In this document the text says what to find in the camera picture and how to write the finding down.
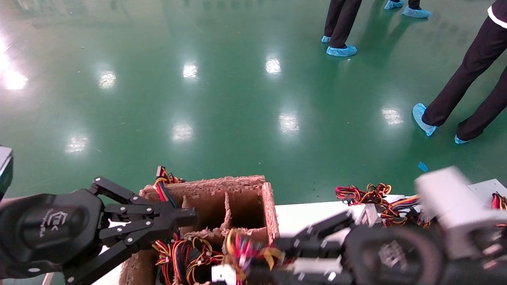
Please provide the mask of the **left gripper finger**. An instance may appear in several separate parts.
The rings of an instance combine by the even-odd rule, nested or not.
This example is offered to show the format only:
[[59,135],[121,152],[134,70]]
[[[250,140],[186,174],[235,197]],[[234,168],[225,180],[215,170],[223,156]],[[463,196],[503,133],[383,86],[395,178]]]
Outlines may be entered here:
[[107,218],[114,222],[133,222],[157,217],[167,222],[197,222],[195,209],[178,209],[170,202],[147,200],[105,177],[94,179],[91,193],[118,202],[106,205],[104,209]]

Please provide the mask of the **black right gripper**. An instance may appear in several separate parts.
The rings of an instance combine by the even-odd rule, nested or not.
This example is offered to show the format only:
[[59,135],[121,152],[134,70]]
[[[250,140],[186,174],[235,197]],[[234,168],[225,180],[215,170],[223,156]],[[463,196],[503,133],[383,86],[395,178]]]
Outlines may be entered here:
[[[355,225],[351,211],[309,225],[273,246],[286,258],[261,258],[246,270],[249,285],[436,285],[444,254],[419,227],[373,228]],[[339,241],[326,237],[352,229]],[[345,253],[343,269],[341,256]]]

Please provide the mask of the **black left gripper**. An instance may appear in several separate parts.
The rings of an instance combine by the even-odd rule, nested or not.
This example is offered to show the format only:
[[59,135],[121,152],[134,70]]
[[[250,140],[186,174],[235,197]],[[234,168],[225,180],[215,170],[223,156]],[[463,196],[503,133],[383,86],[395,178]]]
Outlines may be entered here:
[[[1,278],[24,279],[61,271],[98,254],[103,202],[87,190],[37,194],[1,201]],[[197,218],[154,218],[128,223],[134,231],[90,261],[65,270],[67,285],[92,285],[152,242]]]

